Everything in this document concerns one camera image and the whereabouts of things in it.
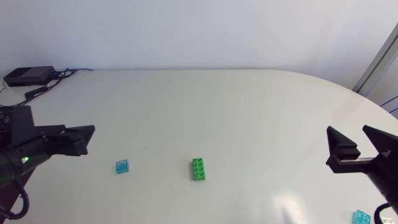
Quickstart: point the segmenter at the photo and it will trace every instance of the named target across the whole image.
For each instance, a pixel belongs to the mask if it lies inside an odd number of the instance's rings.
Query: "green lego brick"
[[[193,166],[193,179],[204,180],[206,179],[205,165],[202,158],[192,159]]]

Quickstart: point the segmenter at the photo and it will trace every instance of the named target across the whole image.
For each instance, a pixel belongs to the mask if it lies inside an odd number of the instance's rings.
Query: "black box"
[[[53,66],[17,68],[4,77],[9,86],[47,85],[55,72]]]

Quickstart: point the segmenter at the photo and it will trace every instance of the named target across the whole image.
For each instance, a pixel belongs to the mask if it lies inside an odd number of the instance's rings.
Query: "cube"
[[[129,171],[129,161],[127,159],[116,162],[116,172],[118,174]]]
[[[353,223],[354,224],[370,224],[371,222],[371,216],[360,211],[357,210],[354,212],[353,215]]]
[[[205,165],[202,158],[192,159],[193,179],[204,180],[206,179]]]

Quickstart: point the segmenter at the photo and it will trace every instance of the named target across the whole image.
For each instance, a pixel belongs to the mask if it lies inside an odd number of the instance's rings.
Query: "lego brick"
[[[193,166],[193,179],[194,180],[205,180],[205,165],[202,158],[192,159]]]
[[[371,216],[360,211],[357,210],[354,212],[353,214],[353,223],[354,224],[370,224],[371,222]]]
[[[381,221],[382,221],[384,224],[395,224],[395,222],[394,222],[394,220],[393,220],[392,218],[384,218],[384,217],[381,217]]]
[[[118,174],[129,171],[129,161],[127,159],[116,162],[116,172]]]

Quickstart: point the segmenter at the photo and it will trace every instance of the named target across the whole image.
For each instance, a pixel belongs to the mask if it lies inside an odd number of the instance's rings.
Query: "white wall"
[[[16,67],[274,68],[348,88],[398,22],[396,0],[0,3],[0,76]]]

